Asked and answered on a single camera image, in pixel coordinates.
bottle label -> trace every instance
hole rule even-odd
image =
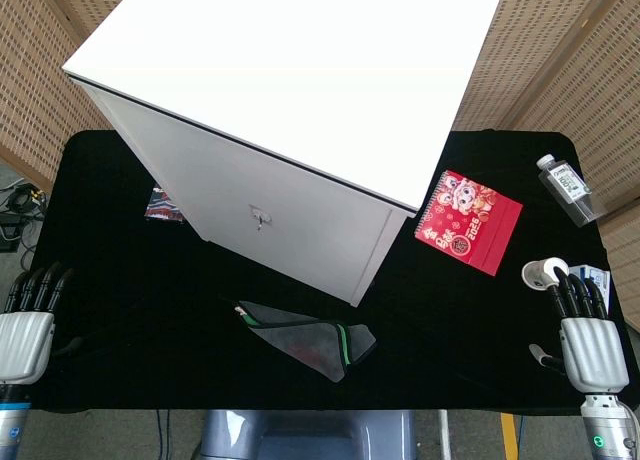
[[[589,187],[567,164],[554,167],[549,170],[549,173],[549,180],[556,186],[567,203],[573,203],[591,193]]]

bottle cap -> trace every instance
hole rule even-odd
[[[540,170],[544,170],[544,167],[547,163],[551,163],[554,162],[556,159],[553,158],[553,155],[551,154],[546,154],[544,157],[540,158],[537,162],[536,162],[536,166],[540,169]]]

white cabinet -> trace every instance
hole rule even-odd
[[[497,1],[123,0],[64,70],[203,239],[357,306]]]

floor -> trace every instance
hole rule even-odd
[[[0,164],[0,188],[18,176]],[[0,194],[0,201],[5,194]],[[35,244],[39,225],[28,231],[26,243]],[[0,307],[13,279],[20,273],[24,247],[13,254],[0,253]],[[27,265],[30,255],[25,258]],[[640,336],[630,332],[636,358]],[[166,440],[166,411],[161,411]],[[440,459],[438,412],[416,411],[419,458]],[[171,411],[171,458],[189,460],[199,442],[204,411]],[[500,414],[472,410],[449,412],[453,458],[496,460],[505,458]],[[579,417],[526,417],[520,459],[591,459]],[[20,460],[102,460],[159,458],[156,411],[88,410],[75,414],[33,411],[20,452]]]

plastic water bottle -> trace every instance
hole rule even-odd
[[[540,181],[578,227],[604,215],[602,203],[567,162],[545,155],[536,165]]]

